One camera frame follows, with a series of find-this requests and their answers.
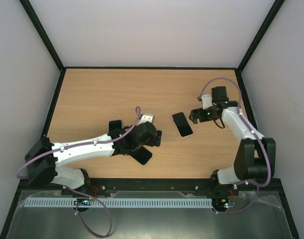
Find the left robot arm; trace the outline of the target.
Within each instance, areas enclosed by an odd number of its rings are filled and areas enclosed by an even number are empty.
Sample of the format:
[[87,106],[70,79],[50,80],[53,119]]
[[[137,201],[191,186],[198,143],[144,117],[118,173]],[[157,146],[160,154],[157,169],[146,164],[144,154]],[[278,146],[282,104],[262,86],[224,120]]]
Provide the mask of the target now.
[[96,157],[129,155],[146,165],[152,158],[146,147],[159,147],[161,136],[162,132],[146,121],[134,127],[110,127],[106,134],[75,142],[52,143],[44,137],[25,156],[28,183],[78,189],[88,183],[89,176],[85,169],[73,169],[69,165]]

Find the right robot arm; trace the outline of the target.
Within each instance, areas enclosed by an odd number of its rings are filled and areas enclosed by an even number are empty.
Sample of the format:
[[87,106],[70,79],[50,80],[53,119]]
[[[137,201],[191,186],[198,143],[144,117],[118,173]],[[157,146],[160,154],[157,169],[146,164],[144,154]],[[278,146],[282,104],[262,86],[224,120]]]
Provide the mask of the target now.
[[228,126],[239,141],[233,166],[217,170],[217,178],[210,182],[211,192],[221,195],[227,184],[247,184],[251,180],[263,180],[259,186],[267,186],[274,174],[276,142],[253,127],[240,101],[229,100],[224,86],[212,88],[211,94],[201,93],[198,100],[202,107],[192,110],[189,119],[194,124],[220,120],[221,128]]

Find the black smartphone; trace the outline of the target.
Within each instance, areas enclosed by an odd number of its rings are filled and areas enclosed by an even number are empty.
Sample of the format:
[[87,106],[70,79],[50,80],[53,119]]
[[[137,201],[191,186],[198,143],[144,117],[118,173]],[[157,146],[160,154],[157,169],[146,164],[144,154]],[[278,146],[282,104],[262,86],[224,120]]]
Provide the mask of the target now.
[[181,137],[187,137],[193,134],[193,130],[183,112],[175,113],[171,117]]

